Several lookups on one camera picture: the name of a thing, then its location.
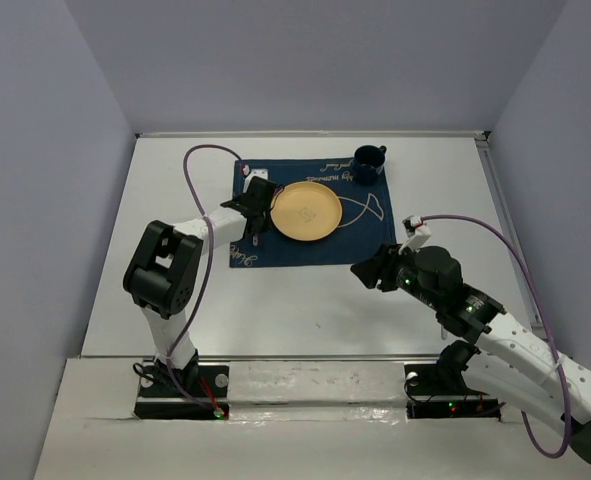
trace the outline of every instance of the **gray wall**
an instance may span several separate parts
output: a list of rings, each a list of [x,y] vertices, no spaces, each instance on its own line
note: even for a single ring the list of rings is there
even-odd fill
[[[563,0],[66,0],[138,132],[490,129]]]
[[[561,347],[591,366],[591,0],[571,0],[491,137]]]
[[[33,476],[132,146],[65,4],[0,0],[0,479]]]

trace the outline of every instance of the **dark blue mug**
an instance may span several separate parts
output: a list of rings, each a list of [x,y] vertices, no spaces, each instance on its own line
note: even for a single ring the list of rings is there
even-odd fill
[[[355,150],[353,163],[351,164],[351,174],[353,180],[360,185],[375,185],[379,175],[384,170],[386,161],[386,147],[375,147],[374,145],[364,145]]]

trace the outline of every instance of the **blue placemat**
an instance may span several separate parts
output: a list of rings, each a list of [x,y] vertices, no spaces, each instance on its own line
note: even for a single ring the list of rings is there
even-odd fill
[[[353,182],[350,158],[325,160],[244,160],[253,169],[267,169],[271,182],[313,181],[333,190],[342,202],[342,220],[337,230],[317,242],[291,240],[275,229],[231,244],[231,268],[291,267],[300,265],[342,265],[366,260],[382,243],[397,243],[386,172],[377,183],[365,187]],[[233,193],[239,195],[244,178],[235,162]]]

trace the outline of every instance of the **purple cable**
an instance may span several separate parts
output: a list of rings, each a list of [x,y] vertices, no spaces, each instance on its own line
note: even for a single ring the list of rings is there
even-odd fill
[[[201,407],[204,407],[207,410],[212,410],[213,408],[211,405],[208,405],[204,402],[197,400],[195,397],[189,395],[188,392],[186,392],[186,390],[184,390],[182,388],[179,381],[175,377],[175,373],[173,373],[173,368],[171,366],[172,362],[170,360],[170,358],[173,356],[173,352],[175,351],[177,346],[180,344],[180,342],[184,338],[184,335],[186,335],[186,332],[188,332],[188,327],[190,327],[191,323],[193,323],[193,320],[195,320],[195,316],[197,315],[197,311],[199,310],[199,306],[201,305],[202,299],[204,298],[204,293],[206,292],[206,286],[208,285],[208,278],[211,275],[211,268],[213,266],[213,237],[214,237],[213,224],[211,223],[210,219],[206,215],[206,210],[204,210],[204,207],[202,206],[202,202],[199,201],[199,197],[197,196],[197,191],[195,190],[193,182],[191,181],[191,177],[188,173],[188,157],[190,157],[191,153],[193,153],[194,151],[201,150],[202,148],[212,148],[212,149],[216,149],[216,150],[223,150],[223,151],[228,152],[231,155],[233,155],[240,162],[242,161],[242,157],[240,157],[237,153],[235,153],[230,148],[222,147],[221,145],[213,145],[213,144],[196,145],[193,148],[191,148],[188,152],[186,152],[186,155],[184,155],[184,162],[183,162],[184,177],[186,178],[186,183],[188,184],[188,188],[191,191],[191,195],[193,197],[193,201],[195,202],[195,206],[197,207],[197,210],[199,210],[199,213],[202,215],[204,222],[206,222],[206,228],[208,228],[208,259],[206,261],[206,272],[204,272],[204,280],[202,280],[202,286],[200,287],[199,293],[197,294],[197,300],[195,300],[195,305],[193,306],[193,311],[191,312],[190,316],[188,317],[188,321],[186,322],[186,325],[184,325],[184,328],[179,333],[179,335],[177,336],[175,341],[172,343],[171,348],[168,349],[168,353],[166,354],[166,357],[168,358],[166,360],[166,368],[168,369],[168,374],[170,375],[171,380],[175,384],[175,387],[177,388],[177,390],[179,390],[179,392],[182,395],[184,395],[184,397],[186,397],[187,400],[189,400]]]
[[[546,333],[546,338],[548,340],[548,345],[551,349],[551,356],[553,357],[553,361],[555,362],[555,364],[558,365],[557,366],[557,373],[559,374],[559,380],[562,384],[561,385],[562,386],[562,397],[564,399],[564,436],[562,437],[562,445],[559,447],[559,450],[557,450],[556,452],[553,452],[553,453],[547,452],[546,450],[544,450],[542,448],[542,446],[539,443],[537,443],[537,440],[535,439],[535,435],[533,434],[533,430],[532,430],[531,425],[528,421],[528,417],[527,417],[526,413],[522,412],[522,418],[524,419],[524,425],[526,426],[526,433],[528,434],[528,438],[530,438],[531,442],[533,443],[533,445],[535,446],[537,451],[548,458],[561,457],[566,452],[566,449],[568,448],[568,445],[570,443],[570,438],[571,438],[571,398],[570,398],[570,392],[568,391],[568,384],[566,383],[566,374],[564,373],[564,369],[563,369],[561,363],[559,363],[559,352],[557,350],[557,345],[555,344],[553,332],[551,330],[550,325],[548,324],[547,320],[544,317],[544,313],[542,311],[542,306],[541,306],[541,302],[539,299],[539,295],[537,294],[537,291],[535,290],[535,283],[533,282],[533,279],[532,279],[530,273],[528,272],[528,268],[526,267],[526,264],[521,259],[520,255],[517,252],[517,250],[515,249],[515,247],[513,247],[513,245],[510,244],[510,242],[504,237],[504,235],[502,235],[497,229],[495,229],[494,227],[492,227],[491,225],[489,225],[486,222],[483,222],[481,220],[477,220],[476,218],[473,218],[473,217],[467,217],[465,215],[427,215],[427,216],[422,216],[421,218],[424,221],[429,221],[429,220],[462,220],[465,222],[475,223],[481,227],[484,227],[486,230],[490,231],[493,235],[495,235],[497,238],[499,238],[502,241],[502,243],[504,243],[504,245],[506,245],[509,252],[511,253],[513,258],[515,259],[515,261],[519,265],[519,268],[522,271],[522,274],[524,275],[524,278],[526,280],[526,284],[528,285],[528,289],[531,292],[531,296],[533,297],[533,302],[535,303],[535,307],[537,308],[537,311],[539,312],[539,317],[542,321],[542,327],[544,328],[544,332]]]

